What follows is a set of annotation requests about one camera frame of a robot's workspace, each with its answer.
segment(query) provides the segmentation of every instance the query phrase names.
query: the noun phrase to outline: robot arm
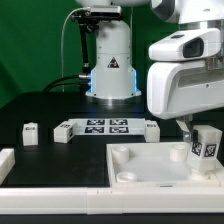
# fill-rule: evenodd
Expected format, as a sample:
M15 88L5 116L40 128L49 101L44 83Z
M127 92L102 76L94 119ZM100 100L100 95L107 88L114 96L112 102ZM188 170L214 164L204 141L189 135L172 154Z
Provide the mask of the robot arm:
M141 95L137 88L137 73L131 65L131 30L122 21L121 7L139 6L149 1L77 0L89 8L89 12L81 15L83 21L76 16L83 22L81 27L86 27L87 31L93 27L96 33L97 62L90 72L91 87L86 92L89 100L109 105L124 104Z
M157 15L164 2L152 1ZM165 12L174 13L164 20L176 15L180 30L149 48L150 58L158 61L148 73L149 111L170 119L223 107L223 0L169 2Z

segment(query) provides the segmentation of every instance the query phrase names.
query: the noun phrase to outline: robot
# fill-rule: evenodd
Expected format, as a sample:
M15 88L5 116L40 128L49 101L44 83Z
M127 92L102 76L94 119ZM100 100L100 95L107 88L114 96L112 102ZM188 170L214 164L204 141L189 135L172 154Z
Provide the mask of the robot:
M192 176L208 178L216 167L222 132L211 126L191 127L192 114L224 106L224 2L222 0L152 0L163 21L180 30L149 48L154 63L148 72L149 111L176 118L184 141L191 144L187 163Z
M100 104L123 104L139 98L137 73L131 65L131 31L122 21L122 6L138 6L149 0L77 0L89 7L85 14L97 17L97 63L90 71L90 89L86 96Z

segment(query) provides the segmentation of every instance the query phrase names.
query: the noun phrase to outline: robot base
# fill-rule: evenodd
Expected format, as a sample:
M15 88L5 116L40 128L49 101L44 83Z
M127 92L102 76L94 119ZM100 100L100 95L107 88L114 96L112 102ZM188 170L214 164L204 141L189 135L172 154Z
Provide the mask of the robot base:
M141 91L137 91L134 96L125 99L103 99L94 96L93 94L86 92L86 99L88 102L96 103L99 105L127 105L136 104L142 101Z

